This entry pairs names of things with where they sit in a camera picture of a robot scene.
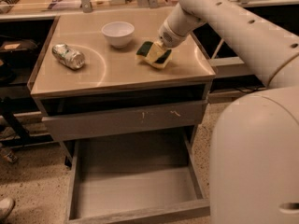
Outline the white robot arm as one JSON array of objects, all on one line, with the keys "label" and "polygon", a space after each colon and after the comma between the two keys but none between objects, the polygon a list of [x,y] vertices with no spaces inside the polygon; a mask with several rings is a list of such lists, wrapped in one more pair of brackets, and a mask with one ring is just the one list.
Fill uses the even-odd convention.
[{"label": "white robot arm", "polygon": [[299,38],[228,0],[178,0],[159,43],[178,46],[207,22],[261,80],[211,136],[211,224],[299,224]]}]

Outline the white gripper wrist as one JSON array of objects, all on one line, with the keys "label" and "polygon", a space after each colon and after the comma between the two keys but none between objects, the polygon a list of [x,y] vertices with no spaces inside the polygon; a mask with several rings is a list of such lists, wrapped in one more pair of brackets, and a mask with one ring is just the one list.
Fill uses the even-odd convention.
[{"label": "white gripper wrist", "polygon": [[180,4],[176,4],[158,30],[160,41],[144,43],[145,61],[149,64],[163,63],[167,57],[167,48],[179,46],[194,29],[204,24],[202,19],[185,11]]}]

